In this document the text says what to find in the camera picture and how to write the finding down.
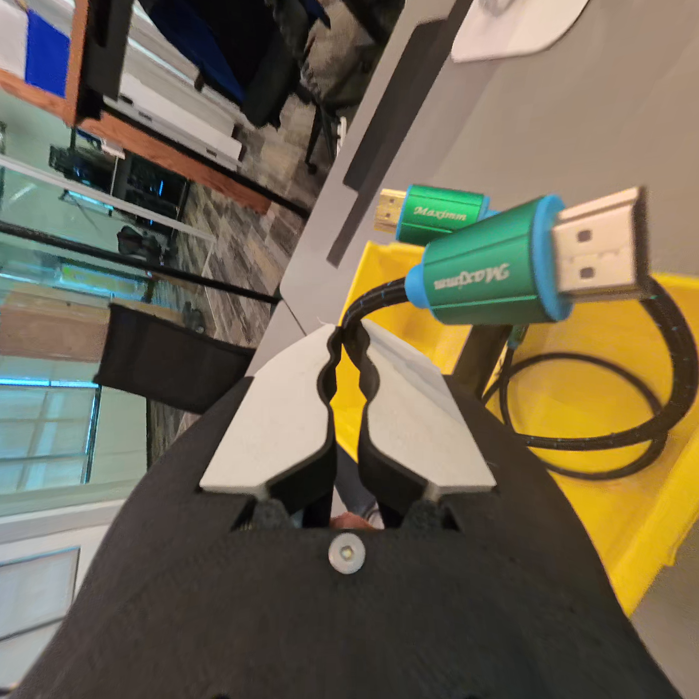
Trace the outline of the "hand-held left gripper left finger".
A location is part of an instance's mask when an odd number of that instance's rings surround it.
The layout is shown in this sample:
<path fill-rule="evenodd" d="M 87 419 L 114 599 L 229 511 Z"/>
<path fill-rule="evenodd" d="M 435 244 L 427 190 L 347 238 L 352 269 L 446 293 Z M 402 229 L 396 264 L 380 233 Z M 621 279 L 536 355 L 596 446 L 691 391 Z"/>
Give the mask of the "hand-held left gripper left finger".
<path fill-rule="evenodd" d="M 323 325 L 270 359 L 252 378 L 199 486 L 258 501 L 316 502 L 336 478 L 331 400 L 341 330 Z"/>

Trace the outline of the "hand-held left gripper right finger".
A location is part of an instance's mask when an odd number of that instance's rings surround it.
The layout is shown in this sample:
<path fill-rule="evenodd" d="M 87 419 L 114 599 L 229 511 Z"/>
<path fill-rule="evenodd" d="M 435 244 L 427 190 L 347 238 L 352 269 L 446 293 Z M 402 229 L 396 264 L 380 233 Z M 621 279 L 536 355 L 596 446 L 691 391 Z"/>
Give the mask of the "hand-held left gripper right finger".
<path fill-rule="evenodd" d="M 357 329 L 365 398 L 357 447 L 363 485 L 380 504 L 489 492 L 495 478 L 441 373 L 372 320 Z"/>

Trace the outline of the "yellow divided storage bin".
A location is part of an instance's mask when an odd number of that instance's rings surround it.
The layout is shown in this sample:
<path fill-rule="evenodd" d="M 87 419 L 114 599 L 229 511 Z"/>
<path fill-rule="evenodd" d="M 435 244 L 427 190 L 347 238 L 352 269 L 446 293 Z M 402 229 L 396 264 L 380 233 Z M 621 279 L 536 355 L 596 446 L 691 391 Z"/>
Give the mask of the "yellow divided storage bin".
<path fill-rule="evenodd" d="M 400 243 L 366 243 L 344 307 L 371 288 L 404 276 L 422 249 Z M 698 277 L 654 277 L 682 311 L 698 348 Z M 443 327 L 410 305 L 379 311 L 370 319 L 423 352 L 444 372 L 455 369 L 470 327 Z M 659 330 L 639 302 L 588 303 L 567 321 L 531 327 L 516 362 L 549 352 L 599 357 L 641 379 L 664 404 L 670 395 L 671 362 Z M 518 372 L 509 387 L 514 428 L 553 438 L 585 438 L 629 429 L 651 416 L 637 389 L 616 374 L 577 361 L 546 361 Z M 359 372 L 343 352 L 333 398 L 337 442 L 356 460 L 365 399 Z M 554 465 L 594 473 L 626 465 L 645 444 L 609 451 L 533 450 Z M 698 518 L 698 397 L 671 430 L 666 448 L 642 472 L 611 482 L 584 482 L 553 475 L 585 525 L 607 570 L 617 599 L 633 613 Z"/>

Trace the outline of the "brown bin divider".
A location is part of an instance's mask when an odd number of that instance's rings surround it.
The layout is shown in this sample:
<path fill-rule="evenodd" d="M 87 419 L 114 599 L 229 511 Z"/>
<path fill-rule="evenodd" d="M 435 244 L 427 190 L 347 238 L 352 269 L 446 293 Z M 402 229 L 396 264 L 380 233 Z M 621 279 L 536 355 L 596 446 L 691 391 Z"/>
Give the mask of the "brown bin divider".
<path fill-rule="evenodd" d="M 473 325 L 454 370 L 446 377 L 451 391 L 481 399 L 513 331 L 512 325 Z"/>

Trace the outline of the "black fabric panel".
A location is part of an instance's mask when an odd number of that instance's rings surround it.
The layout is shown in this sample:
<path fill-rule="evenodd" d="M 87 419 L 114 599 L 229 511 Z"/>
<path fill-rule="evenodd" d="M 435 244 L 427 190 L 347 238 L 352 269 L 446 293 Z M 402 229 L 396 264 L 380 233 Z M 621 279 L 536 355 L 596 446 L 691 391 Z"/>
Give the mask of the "black fabric panel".
<path fill-rule="evenodd" d="M 203 415 L 245 377 L 255 352 L 111 304 L 94 382 Z"/>

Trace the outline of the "wooden trimmed counter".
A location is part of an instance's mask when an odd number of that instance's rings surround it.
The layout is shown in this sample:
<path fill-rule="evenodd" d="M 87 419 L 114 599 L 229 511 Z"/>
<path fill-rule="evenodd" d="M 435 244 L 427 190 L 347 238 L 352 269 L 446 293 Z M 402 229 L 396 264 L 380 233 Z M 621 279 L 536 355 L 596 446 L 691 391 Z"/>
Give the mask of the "wooden trimmed counter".
<path fill-rule="evenodd" d="M 239 172 L 234 138 L 240 113 L 195 89 L 194 65 L 145 13 L 146 1 L 2 1 L 1 91 L 232 199 L 267 214 L 275 193 Z M 54 64 L 63 90 L 27 76 L 33 11 L 68 38 Z"/>

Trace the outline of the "dark office chair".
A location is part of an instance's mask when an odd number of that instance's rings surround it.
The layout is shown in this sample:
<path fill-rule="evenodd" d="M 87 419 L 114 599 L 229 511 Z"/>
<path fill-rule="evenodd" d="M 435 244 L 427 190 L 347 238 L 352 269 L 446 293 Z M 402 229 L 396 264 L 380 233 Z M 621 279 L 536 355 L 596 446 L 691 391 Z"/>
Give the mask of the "dark office chair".
<path fill-rule="evenodd" d="M 355 109 L 405 6 L 404 1 L 330 1 L 329 29 L 310 15 L 309 1 L 265 1 L 273 20 L 272 41 L 246 90 L 242 113 L 251 125 L 273 125 L 289 97 L 314 107 L 304 164 L 322 137 L 334 162 L 345 137 L 345 112 Z"/>

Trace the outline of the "white wooden laptop stand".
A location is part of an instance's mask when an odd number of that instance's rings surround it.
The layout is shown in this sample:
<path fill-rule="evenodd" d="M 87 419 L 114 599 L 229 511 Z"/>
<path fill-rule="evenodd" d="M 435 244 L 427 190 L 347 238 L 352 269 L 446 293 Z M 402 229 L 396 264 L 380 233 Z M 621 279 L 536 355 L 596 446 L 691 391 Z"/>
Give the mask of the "white wooden laptop stand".
<path fill-rule="evenodd" d="M 572 28 L 588 1 L 473 1 L 454 38 L 457 64 L 533 55 Z"/>

